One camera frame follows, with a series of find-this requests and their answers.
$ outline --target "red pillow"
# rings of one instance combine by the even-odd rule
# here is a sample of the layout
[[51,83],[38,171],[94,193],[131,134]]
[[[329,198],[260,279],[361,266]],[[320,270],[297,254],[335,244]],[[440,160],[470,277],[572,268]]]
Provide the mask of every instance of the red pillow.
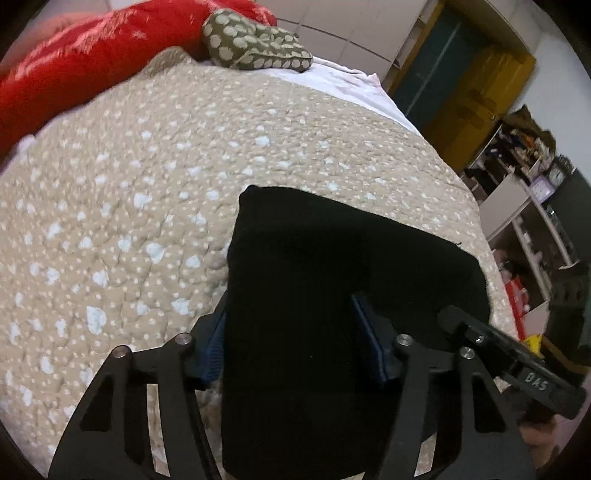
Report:
[[151,0],[82,21],[40,44],[0,82],[0,159],[22,137],[135,75],[165,48],[198,52],[201,26],[218,8],[277,24],[251,0]]
[[0,76],[6,75],[12,68],[22,61],[31,51],[45,40],[49,40],[56,33],[65,30],[67,27],[96,17],[97,14],[87,12],[72,12],[50,18],[21,36],[8,50],[2,61],[0,61]]

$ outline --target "green polka dot pillow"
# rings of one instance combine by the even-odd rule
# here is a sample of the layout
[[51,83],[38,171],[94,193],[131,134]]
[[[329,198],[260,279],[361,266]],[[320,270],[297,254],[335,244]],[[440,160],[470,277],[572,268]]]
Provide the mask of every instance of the green polka dot pillow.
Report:
[[212,13],[202,31],[212,60],[223,67],[305,72],[312,66],[312,55],[295,34],[253,22],[229,8]]

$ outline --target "hand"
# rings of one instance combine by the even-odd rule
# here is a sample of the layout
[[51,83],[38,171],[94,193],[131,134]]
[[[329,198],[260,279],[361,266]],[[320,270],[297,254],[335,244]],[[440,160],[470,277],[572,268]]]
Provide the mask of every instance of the hand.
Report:
[[554,417],[548,423],[522,423],[519,426],[525,444],[530,447],[536,469],[543,467],[553,457],[556,448],[556,426]]

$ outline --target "beige quilted bedspread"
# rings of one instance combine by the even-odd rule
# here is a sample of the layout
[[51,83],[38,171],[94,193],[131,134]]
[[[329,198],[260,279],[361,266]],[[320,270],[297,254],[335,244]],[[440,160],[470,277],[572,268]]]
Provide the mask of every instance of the beige quilted bedspread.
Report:
[[[41,472],[113,347],[160,346],[215,305],[250,184],[461,242],[488,279],[492,323],[515,334],[478,206],[422,138],[324,93],[165,51],[49,128],[1,178],[0,419]],[[200,400],[219,458],[219,393]]]

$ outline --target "blue gripper pad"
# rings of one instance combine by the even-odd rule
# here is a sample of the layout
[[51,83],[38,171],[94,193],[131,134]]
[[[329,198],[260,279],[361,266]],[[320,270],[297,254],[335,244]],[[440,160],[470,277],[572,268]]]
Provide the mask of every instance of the blue gripper pad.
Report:
[[226,326],[226,293],[213,313],[199,317],[191,330],[194,352],[187,359],[185,373],[205,386],[216,381],[223,369],[223,340]]
[[355,345],[370,380],[384,387],[402,371],[402,363],[394,356],[396,331],[390,320],[374,313],[363,294],[353,294],[351,299],[357,320]]

